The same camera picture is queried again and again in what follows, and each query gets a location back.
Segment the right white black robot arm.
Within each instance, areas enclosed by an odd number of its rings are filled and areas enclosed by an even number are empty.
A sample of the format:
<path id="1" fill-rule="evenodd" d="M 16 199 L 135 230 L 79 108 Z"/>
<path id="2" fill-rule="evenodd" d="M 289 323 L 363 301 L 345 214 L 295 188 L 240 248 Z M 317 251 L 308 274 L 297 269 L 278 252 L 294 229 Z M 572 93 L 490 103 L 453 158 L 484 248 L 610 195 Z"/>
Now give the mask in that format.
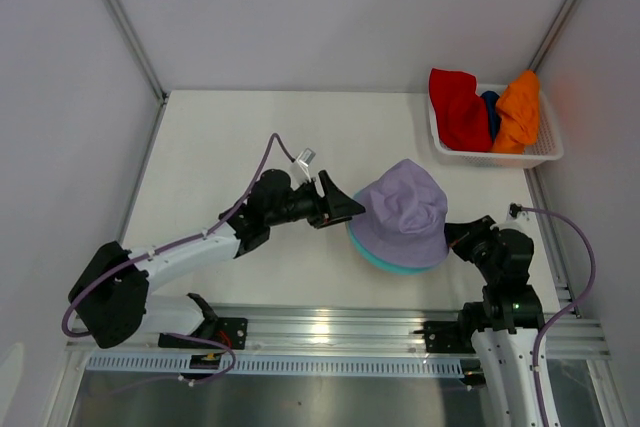
<path id="1" fill-rule="evenodd" d="M 485 216 L 444 228 L 449 248 L 473 264 L 483 300 L 459 312 L 456 339 L 474 351 L 499 426 L 559 426 L 546 359 L 541 301 L 529 284 L 533 240 L 514 222 Z"/>

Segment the teal bucket hat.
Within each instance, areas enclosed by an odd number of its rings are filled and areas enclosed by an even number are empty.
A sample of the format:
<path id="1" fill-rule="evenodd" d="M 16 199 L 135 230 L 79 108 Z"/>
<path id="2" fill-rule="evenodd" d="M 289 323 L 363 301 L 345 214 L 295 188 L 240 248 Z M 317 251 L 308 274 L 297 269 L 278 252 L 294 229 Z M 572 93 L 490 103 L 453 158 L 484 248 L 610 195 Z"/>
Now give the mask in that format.
<path id="1" fill-rule="evenodd" d="M 387 195 L 367 188 L 356 194 L 356 200 L 366 212 L 351 220 L 347 231 L 358 253 L 375 267 L 412 275 L 446 259 L 448 204 L 442 192 Z"/>

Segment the orange bucket hat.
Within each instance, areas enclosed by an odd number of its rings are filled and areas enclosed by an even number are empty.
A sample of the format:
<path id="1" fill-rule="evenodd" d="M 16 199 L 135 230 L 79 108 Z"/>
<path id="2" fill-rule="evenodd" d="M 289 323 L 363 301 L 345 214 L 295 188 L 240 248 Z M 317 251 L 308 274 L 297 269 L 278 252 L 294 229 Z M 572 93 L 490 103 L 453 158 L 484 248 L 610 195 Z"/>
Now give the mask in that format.
<path id="1" fill-rule="evenodd" d="M 537 75 L 526 70 L 500 95 L 496 112 L 501 125 L 491 153 L 520 155 L 536 143 L 540 118 L 539 91 Z"/>

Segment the lavender bucket hat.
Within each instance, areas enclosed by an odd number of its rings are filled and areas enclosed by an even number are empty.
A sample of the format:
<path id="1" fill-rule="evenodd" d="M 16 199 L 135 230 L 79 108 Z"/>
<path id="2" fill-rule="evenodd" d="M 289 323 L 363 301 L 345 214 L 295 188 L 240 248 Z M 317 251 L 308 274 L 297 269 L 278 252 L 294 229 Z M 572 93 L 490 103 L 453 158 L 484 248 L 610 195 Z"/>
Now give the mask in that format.
<path id="1" fill-rule="evenodd" d="M 404 159 L 359 191 L 363 214 L 348 224 L 361 255 L 394 273 L 413 273 L 438 266 L 448 256 L 445 223 L 448 202 L 431 175 Z"/>

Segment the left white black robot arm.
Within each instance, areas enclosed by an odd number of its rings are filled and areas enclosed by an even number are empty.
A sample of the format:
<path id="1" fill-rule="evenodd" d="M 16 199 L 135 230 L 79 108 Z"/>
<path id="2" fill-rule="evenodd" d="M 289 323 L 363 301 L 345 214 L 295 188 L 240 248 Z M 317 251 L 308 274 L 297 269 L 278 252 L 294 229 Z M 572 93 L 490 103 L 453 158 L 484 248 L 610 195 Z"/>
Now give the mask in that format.
<path id="1" fill-rule="evenodd" d="M 167 297 L 158 289 L 187 274 L 235 260 L 261 247 L 272 228 L 305 221 L 322 229 L 364 214 L 326 171 L 293 187 L 278 169 L 262 173 L 238 204 L 223 212 L 213 230 L 162 247 L 125 249 L 102 245 L 68 295 L 71 310 L 98 347 L 119 346 L 139 333 L 158 337 L 161 348 L 198 349 L 214 342 L 236 345 L 224 319 L 200 295 Z"/>

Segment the red bucket hat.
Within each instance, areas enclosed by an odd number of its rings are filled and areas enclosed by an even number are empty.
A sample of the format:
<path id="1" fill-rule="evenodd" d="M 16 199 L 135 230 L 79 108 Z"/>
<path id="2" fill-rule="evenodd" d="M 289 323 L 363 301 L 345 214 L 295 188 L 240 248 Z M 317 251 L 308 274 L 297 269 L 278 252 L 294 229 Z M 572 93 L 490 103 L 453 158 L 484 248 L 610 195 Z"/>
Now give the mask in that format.
<path id="1" fill-rule="evenodd" d="M 476 93 L 476 77 L 432 69 L 428 88 L 440 141 L 453 151 L 488 152 L 493 142 L 485 102 Z"/>

